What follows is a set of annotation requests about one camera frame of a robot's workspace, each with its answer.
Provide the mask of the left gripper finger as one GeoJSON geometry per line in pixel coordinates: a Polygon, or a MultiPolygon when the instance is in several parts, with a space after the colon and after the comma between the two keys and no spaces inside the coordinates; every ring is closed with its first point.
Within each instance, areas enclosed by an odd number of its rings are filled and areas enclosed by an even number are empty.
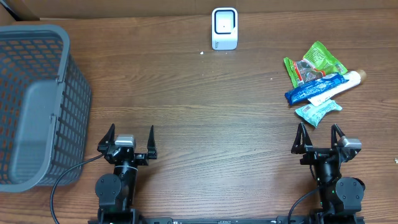
{"type": "Polygon", "coordinates": [[[147,141],[147,155],[149,159],[157,158],[157,148],[155,144],[154,125],[150,128],[149,138],[147,141]]]}
{"type": "Polygon", "coordinates": [[[108,151],[109,147],[114,143],[115,124],[112,124],[108,132],[98,143],[98,151],[108,151]]]}

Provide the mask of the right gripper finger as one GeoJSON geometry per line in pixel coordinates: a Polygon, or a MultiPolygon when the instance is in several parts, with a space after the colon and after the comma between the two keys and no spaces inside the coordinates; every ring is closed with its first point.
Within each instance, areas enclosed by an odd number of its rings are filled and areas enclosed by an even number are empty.
{"type": "Polygon", "coordinates": [[[310,136],[303,122],[298,124],[296,137],[291,148],[292,154],[306,154],[313,148],[310,136]]]}
{"type": "Polygon", "coordinates": [[[331,148],[343,147],[344,140],[346,139],[344,132],[337,124],[331,126],[331,148]]]}

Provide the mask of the teal wipes packet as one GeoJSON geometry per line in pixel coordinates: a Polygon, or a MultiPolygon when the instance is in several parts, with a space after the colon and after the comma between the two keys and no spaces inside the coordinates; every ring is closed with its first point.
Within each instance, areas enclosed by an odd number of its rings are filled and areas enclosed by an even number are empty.
{"type": "Polygon", "coordinates": [[[323,117],[331,111],[341,111],[343,108],[335,100],[326,100],[319,106],[308,104],[295,110],[296,114],[317,128],[323,117]]]}

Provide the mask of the blue snack bar wrapper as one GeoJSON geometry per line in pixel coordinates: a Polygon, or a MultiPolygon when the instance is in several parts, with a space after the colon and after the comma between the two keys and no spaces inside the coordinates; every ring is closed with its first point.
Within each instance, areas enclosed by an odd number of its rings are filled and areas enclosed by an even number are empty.
{"type": "Polygon", "coordinates": [[[290,106],[320,95],[332,88],[346,83],[348,79],[339,73],[332,73],[317,80],[312,80],[285,93],[290,106]]]}

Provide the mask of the white tube gold cap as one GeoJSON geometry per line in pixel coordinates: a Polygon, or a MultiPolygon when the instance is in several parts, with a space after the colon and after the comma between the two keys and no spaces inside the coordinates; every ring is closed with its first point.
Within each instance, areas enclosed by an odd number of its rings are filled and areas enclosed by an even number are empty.
{"type": "Polygon", "coordinates": [[[322,103],[331,99],[333,96],[361,84],[363,81],[365,81],[367,75],[364,70],[353,70],[344,74],[343,77],[347,80],[347,82],[339,84],[338,86],[324,93],[309,98],[309,102],[311,102],[311,104],[314,106],[320,106],[322,103]]]}

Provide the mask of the green snack bag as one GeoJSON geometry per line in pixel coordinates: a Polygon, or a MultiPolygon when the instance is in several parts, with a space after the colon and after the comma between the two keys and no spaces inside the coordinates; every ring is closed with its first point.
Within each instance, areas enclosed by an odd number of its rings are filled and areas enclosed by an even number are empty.
{"type": "Polygon", "coordinates": [[[320,42],[316,41],[301,60],[284,58],[294,88],[331,73],[344,75],[348,69],[320,42]]]}

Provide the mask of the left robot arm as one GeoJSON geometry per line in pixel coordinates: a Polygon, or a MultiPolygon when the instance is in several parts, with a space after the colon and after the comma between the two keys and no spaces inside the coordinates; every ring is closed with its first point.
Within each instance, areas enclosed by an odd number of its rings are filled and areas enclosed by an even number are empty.
{"type": "Polygon", "coordinates": [[[98,143],[97,151],[114,166],[113,173],[101,176],[95,193],[99,199],[99,223],[133,223],[134,210],[131,208],[139,166],[148,166],[157,158],[154,127],[150,128],[147,152],[136,152],[136,140],[132,134],[115,135],[115,125],[98,143]]]}

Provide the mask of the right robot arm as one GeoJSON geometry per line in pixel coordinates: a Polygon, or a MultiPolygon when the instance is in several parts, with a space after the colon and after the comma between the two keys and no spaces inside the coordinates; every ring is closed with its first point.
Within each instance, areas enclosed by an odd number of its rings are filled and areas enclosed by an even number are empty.
{"type": "Polygon", "coordinates": [[[297,128],[291,149],[300,154],[301,165],[309,166],[317,183],[316,189],[298,199],[288,213],[292,221],[294,208],[308,196],[319,193],[321,209],[312,210],[307,223],[359,223],[363,221],[356,214],[361,211],[361,201],[366,186],[354,177],[343,177],[340,169],[344,162],[355,158],[361,151],[359,139],[348,138],[337,124],[331,127],[331,146],[314,147],[303,123],[297,128]]]}

